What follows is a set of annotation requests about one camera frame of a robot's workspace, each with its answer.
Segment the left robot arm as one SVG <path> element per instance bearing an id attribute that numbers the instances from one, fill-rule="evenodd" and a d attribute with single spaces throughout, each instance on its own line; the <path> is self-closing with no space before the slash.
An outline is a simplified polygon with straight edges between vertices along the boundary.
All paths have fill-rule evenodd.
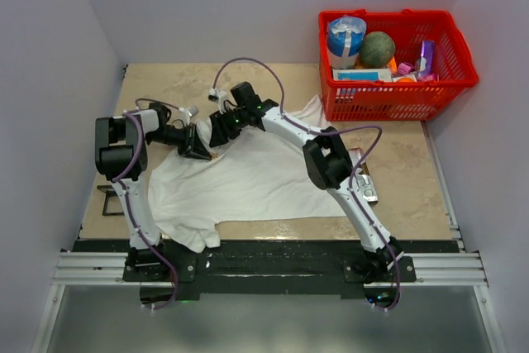
<path id="1" fill-rule="evenodd" d="M 95 121 L 95 166 L 119 197 L 132 249 L 148 250 L 162 240 L 147 198 L 148 145 L 155 142 L 171 146 L 184 158 L 212 158 L 192 123 L 197 114 L 196 107 L 151 100 L 147 108 Z"/>

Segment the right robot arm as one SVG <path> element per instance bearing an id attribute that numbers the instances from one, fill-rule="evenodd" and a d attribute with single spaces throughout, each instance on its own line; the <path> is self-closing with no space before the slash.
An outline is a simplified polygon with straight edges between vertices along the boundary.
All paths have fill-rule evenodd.
<path id="1" fill-rule="evenodd" d="M 237 84 L 230 90 L 230 95 L 236 102 L 234 108 L 226 106 L 226 92 L 211 88 L 208 93 L 208 99 L 218 106 L 218 110 L 210 115 L 212 134 L 209 146 L 225 145 L 236 139 L 244 128 L 252 126 L 299 148 L 309 179 L 338 202 L 356 230 L 369 259 L 370 275 L 379 281 L 394 275 L 403 250 L 357 193 L 356 170 L 339 132 L 332 127 L 321 129 L 301 122 L 285 112 L 281 103 L 260 99 L 248 82 Z"/>

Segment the red plastic basket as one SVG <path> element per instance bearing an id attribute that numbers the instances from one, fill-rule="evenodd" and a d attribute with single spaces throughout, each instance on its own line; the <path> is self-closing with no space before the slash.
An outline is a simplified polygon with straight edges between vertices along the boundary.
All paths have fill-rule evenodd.
<path id="1" fill-rule="evenodd" d="M 433 41 L 432 72 L 435 78 L 426 82 L 334 79 L 326 52 L 326 29 L 330 22 L 343 16 L 363 19 L 368 32 L 387 33 L 396 45 L 394 57 L 398 63 L 416 62 L 422 42 Z M 318 25 L 322 103 L 330 122 L 428 121 L 479 82 L 469 47 L 449 12 L 330 10 L 319 13 Z"/>

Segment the blue white wrapped roll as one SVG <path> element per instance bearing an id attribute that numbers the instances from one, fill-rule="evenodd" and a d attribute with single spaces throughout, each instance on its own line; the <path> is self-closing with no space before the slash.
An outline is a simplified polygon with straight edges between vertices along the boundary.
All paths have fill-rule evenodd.
<path id="1" fill-rule="evenodd" d="M 337 18 L 327 25 L 327 56 L 333 69 L 351 69 L 355 65 L 366 30 L 363 19 L 351 16 Z"/>

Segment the blue white carton box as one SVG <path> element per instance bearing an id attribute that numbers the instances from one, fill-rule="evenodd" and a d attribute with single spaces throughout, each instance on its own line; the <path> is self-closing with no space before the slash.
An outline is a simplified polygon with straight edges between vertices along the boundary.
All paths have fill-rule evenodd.
<path id="1" fill-rule="evenodd" d="M 393 76 L 389 69 L 334 69 L 333 79 L 338 81 L 389 82 Z"/>

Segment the green round melon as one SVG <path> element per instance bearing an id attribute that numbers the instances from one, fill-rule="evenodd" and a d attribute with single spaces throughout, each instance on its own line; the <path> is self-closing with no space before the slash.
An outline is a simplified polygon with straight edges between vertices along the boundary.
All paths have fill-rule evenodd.
<path id="1" fill-rule="evenodd" d="M 390 35 L 383 31 L 373 31 L 365 36 L 359 57 L 365 68 L 378 69 L 389 63 L 395 51 L 396 45 Z"/>

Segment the orange fruit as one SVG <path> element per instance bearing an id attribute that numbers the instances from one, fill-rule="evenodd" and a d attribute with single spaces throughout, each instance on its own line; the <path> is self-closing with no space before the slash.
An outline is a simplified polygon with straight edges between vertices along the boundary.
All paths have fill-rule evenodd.
<path id="1" fill-rule="evenodd" d="M 406 75 L 397 79 L 398 83 L 415 83 L 416 81 L 416 77 L 413 75 Z"/>

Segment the pink small container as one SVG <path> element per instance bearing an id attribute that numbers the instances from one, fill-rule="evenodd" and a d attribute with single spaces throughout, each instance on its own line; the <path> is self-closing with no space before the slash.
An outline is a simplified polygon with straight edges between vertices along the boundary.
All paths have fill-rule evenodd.
<path id="1" fill-rule="evenodd" d="M 397 73 L 401 76 L 411 74 L 415 71 L 415 66 L 407 62 L 402 62 L 397 67 Z"/>

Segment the purple snack packet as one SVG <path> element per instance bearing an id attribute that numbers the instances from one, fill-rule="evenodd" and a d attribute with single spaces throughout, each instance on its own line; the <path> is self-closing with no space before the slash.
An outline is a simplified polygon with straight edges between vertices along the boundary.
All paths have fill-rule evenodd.
<path id="1" fill-rule="evenodd" d="M 426 76 L 432 73 L 434 52 L 435 42 L 424 40 L 421 44 L 419 57 L 415 67 L 417 79 L 424 79 Z"/>

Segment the black square frame stand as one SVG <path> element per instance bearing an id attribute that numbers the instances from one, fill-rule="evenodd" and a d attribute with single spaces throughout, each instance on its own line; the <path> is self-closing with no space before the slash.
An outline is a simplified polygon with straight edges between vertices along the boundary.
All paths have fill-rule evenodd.
<path id="1" fill-rule="evenodd" d="M 116 198 L 117 193 L 110 184 L 99 184 L 96 186 L 96 190 L 104 194 L 104 201 L 102 206 L 102 216 L 103 217 L 112 217 L 112 216 L 123 216 L 123 211 L 109 211 L 109 202 L 111 198 Z"/>

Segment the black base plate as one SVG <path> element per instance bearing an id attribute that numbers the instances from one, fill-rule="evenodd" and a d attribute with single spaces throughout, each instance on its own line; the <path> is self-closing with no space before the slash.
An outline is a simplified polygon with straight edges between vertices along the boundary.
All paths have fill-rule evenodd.
<path id="1" fill-rule="evenodd" d="M 411 256 L 386 269 L 357 241 L 223 241 L 201 253 L 167 241 L 160 256 L 131 249 L 122 278 L 140 285 L 143 303 L 206 294 L 338 295 L 387 303 L 417 276 Z"/>

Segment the aluminium rail frame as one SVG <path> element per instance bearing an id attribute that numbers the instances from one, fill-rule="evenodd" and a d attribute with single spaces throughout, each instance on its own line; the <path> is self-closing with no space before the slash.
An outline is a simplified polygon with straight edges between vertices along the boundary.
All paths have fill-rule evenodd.
<path id="1" fill-rule="evenodd" d="M 36 352 L 503 352 L 478 252 L 452 237 L 405 241 L 417 279 L 387 303 L 338 295 L 206 294 L 158 312 L 123 280 L 122 241 L 60 255 Z"/>

